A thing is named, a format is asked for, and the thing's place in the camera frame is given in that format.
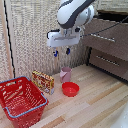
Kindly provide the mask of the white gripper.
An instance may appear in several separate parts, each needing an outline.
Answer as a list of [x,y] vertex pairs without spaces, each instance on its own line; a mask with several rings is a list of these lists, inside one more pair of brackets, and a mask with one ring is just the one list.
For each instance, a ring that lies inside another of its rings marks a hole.
[[[70,29],[56,29],[47,33],[47,45],[49,47],[71,46],[78,44],[80,40],[80,27]],[[66,54],[69,55],[71,50],[67,47]],[[54,57],[59,55],[57,48],[54,48]]]

